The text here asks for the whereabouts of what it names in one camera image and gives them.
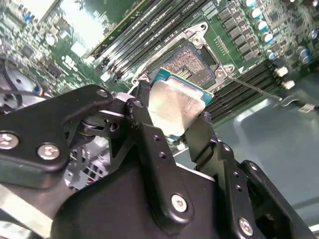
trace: electrolytic capacitor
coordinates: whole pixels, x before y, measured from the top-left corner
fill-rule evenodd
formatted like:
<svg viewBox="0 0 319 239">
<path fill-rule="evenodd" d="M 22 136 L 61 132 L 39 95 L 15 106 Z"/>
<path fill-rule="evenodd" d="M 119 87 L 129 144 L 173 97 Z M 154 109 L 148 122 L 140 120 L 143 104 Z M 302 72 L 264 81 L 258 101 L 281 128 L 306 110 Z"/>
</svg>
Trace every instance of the electrolytic capacitor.
<svg viewBox="0 0 319 239">
<path fill-rule="evenodd" d="M 312 31 L 309 33 L 309 35 L 308 35 L 308 37 L 309 37 L 310 40 L 316 39 L 317 36 L 318 36 L 318 32 L 317 32 L 316 30 L 312 30 Z"/>
<path fill-rule="evenodd" d="M 303 5 L 317 8 L 319 6 L 319 0 L 304 0 Z"/>
<path fill-rule="evenodd" d="M 243 0 L 243 5 L 246 7 L 253 7 L 256 5 L 256 0 Z"/>
<path fill-rule="evenodd" d="M 305 56 L 304 58 L 300 59 L 301 63 L 303 64 L 309 64 L 311 62 L 311 57 L 310 56 Z"/>
<path fill-rule="evenodd" d="M 261 36 L 261 39 L 264 41 L 264 42 L 271 42 L 273 39 L 274 39 L 274 36 L 271 34 L 271 33 L 264 33 L 262 36 Z"/>
<path fill-rule="evenodd" d="M 296 54 L 299 57 L 299 60 L 304 59 L 306 56 L 309 56 L 309 50 L 305 48 L 304 46 L 299 46 L 297 48 Z"/>
<path fill-rule="evenodd" d="M 271 50 L 268 50 L 268 51 L 266 52 L 266 56 L 267 56 L 267 58 L 268 58 L 269 60 L 271 60 L 271 61 L 276 58 L 275 52 L 273 52 L 273 51 L 271 51 Z"/>
<path fill-rule="evenodd" d="M 261 16 L 260 8 L 254 8 L 249 11 L 249 16 L 252 18 L 259 18 Z"/>
<path fill-rule="evenodd" d="M 268 24 L 265 21 L 259 20 L 256 22 L 255 27 L 257 30 L 264 31 L 267 30 Z"/>
</svg>

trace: screw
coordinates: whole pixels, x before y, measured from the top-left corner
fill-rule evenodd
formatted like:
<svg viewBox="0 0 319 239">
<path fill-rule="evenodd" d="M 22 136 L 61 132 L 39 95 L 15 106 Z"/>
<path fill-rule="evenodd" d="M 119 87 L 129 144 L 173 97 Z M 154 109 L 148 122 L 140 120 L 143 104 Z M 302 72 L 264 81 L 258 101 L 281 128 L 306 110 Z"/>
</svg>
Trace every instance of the screw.
<svg viewBox="0 0 319 239">
<path fill-rule="evenodd" d="M 0 134 L 0 149 L 12 149 L 19 144 L 19 139 L 12 133 Z"/>
<path fill-rule="evenodd" d="M 96 93 L 98 93 L 99 96 L 107 97 L 108 93 L 105 90 L 99 89 Z"/>
<path fill-rule="evenodd" d="M 251 225 L 249 224 L 249 222 L 246 219 L 240 218 L 238 220 L 238 224 L 240 226 L 240 229 L 244 232 L 244 234 L 246 234 L 250 237 L 254 234 L 253 228 L 251 227 Z"/>
<path fill-rule="evenodd" d="M 142 102 L 134 101 L 134 105 L 136 105 L 137 107 L 143 108 L 143 103 Z"/>
<path fill-rule="evenodd" d="M 183 213 L 187 209 L 187 203 L 180 195 L 174 194 L 171 197 L 171 203 L 176 211 Z"/>
<path fill-rule="evenodd" d="M 227 151 L 230 151 L 230 147 L 228 147 L 228 145 L 224 144 L 224 148 L 227 150 Z"/>
<path fill-rule="evenodd" d="M 44 144 L 38 149 L 38 155 L 45 160 L 56 159 L 60 155 L 60 150 L 53 144 Z"/>
<path fill-rule="evenodd" d="M 253 163 L 250 163 L 249 165 L 250 165 L 250 167 L 251 167 L 252 169 L 254 169 L 255 171 L 257 171 L 257 167 L 256 167 Z"/>
<path fill-rule="evenodd" d="M 318 3 L 319 3 L 319 1 L 318 1 L 318 0 L 313 0 L 313 2 L 312 2 L 313 7 L 318 6 Z"/>
</svg>

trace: metal plate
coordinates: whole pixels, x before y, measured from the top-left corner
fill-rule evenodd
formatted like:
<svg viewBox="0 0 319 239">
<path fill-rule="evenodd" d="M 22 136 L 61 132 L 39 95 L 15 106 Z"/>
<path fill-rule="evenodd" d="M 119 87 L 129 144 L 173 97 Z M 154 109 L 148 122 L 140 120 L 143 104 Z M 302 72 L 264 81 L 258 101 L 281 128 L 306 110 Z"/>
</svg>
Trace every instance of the metal plate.
<svg viewBox="0 0 319 239">
<path fill-rule="evenodd" d="M 154 126 L 166 136 L 182 136 L 204 110 L 203 92 L 173 77 L 156 81 L 150 92 L 149 112 Z"/>
</svg>

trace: cable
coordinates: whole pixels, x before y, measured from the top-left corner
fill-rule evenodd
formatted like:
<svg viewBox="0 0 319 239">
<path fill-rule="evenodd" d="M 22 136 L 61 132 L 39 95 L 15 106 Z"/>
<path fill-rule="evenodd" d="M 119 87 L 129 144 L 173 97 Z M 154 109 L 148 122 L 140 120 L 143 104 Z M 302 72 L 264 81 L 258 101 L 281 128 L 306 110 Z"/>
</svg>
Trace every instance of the cable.
<svg viewBox="0 0 319 239">
<path fill-rule="evenodd" d="M 51 97 L 49 96 L 40 96 L 40 95 L 37 95 L 33 92 L 30 92 L 30 91 L 10 91 L 10 90 L 3 90 L 3 89 L 0 89 L 0 94 L 2 95 L 15 95 L 15 96 L 35 96 L 35 97 L 39 97 L 39 98 L 44 98 L 46 100 L 50 99 Z"/>
<path fill-rule="evenodd" d="M 266 92 L 266 91 L 263 91 L 262 89 L 259 89 L 258 87 L 252 86 L 252 85 L 250 85 L 250 84 L 248 84 L 248 83 L 246 83 L 246 82 L 243 82 L 243 81 L 241 81 L 241 80 L 238 80 L 237 78 L 234 78 L 234 77 L 229 76 L 229 75 L 227 75 L 227 77 L 228 77 L 230 80 L 233 80 L 234 82 L 237 82 L 238 84 L 241 84 L 241 85 L 243 85 L 243 86 L 246 86 L 246 87 L 248 87 L 248 88 L 250 88 L 250 89 L 252 89 L 252 90 L 254 90 L 254 91 L 257 91 L 257 92 L 259 92 L 260 94 L 262 94 L 262 95 L 264 95 L 264 96 L 271 97 L 271 98 L 273 98 L 273 99 L 275 99 L 275 100 L 277 100 L 277 101 L 279 101 L 279 102 L 283 100 L 283 98 L 281 98 L 281 97 L 279 97 L 279 96 L 270 94 L 270 93 L 268 93 L 268 92 Z"/>
</svg>

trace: capacitor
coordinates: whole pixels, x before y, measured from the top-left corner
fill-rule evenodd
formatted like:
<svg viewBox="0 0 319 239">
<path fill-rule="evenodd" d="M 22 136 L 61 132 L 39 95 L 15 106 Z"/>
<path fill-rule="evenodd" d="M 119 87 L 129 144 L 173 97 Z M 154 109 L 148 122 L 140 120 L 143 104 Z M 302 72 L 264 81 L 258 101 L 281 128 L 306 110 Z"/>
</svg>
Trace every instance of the capacitor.
<svg viewBox="0 0 319 239">
<path fill-rule="evenodd" d="M 309 33 L 308 38 L 309 38 L 310 40 L 314 40 L 314 39 L 317 38 L 317 36 L 318 36 L 318 32 L 317 32 L 316 30 L 312 30 L 312 31 Z"/>
<path fill-rule="evenodd" d="M 271 33 L 265 32 L 262 36 L 261 39 L 264 42 L 271 42 L 274 39 L 274 36 Z"/>
<path fill-rule="evenodd" d="M 310 56 L 305 56 L 304 58 L 300 59 L 301 63 L 303 64 L 309 64 L 311 62 L 311 57 Z"/>
<path fill-rule="evenodd" d="M 271 51 L 271 50 L 268 50 L 268 51 L 266 52 L 266 56 L 267 56 L 267 58 L 268 58 L 269 60 L 271 60 L 271 61 L 276 58 L 275 52 L 273 52 L 273 51 Z"/>
<path fill-rule="evenodd" d="M 243 0 L 243 5 L 246 7 L 253 7 L 256 5 L 256 0 Z"/>
<path fill-rule="evenodd" d="M 261 10 L 259 7 L 251 9 L 249 11 L 249 16 L 252 18 L 259 18 L 261 16 Z"/>
<path fill-rule="evenodd" d="M 303 5 L 317 8 L 319 6 L 319 0 L 304 0 Z"/>
<path fill-rule="evenodd" d="M 265 21 L 259 20 L 258 22 L 256 22 L 255 27 L 260 31 L 264 31 L 267 30 L 268 24 Z"/>
<path fill-rule="evenodd" d="M 306 56 L 309 56 L 309 50 L 307 48 L 305 48 L 304 46 L 299 46 L 297 48 L 296 54 L 298 55 L 299 60 L 303 61 L 303 59 Z"/>
<path fill-rule="evenodd" d="M 49 34 L 45 37 L 45 41 L 49 46 L 53 46 L 57 39 L 56 36 Z"/>
</svg>

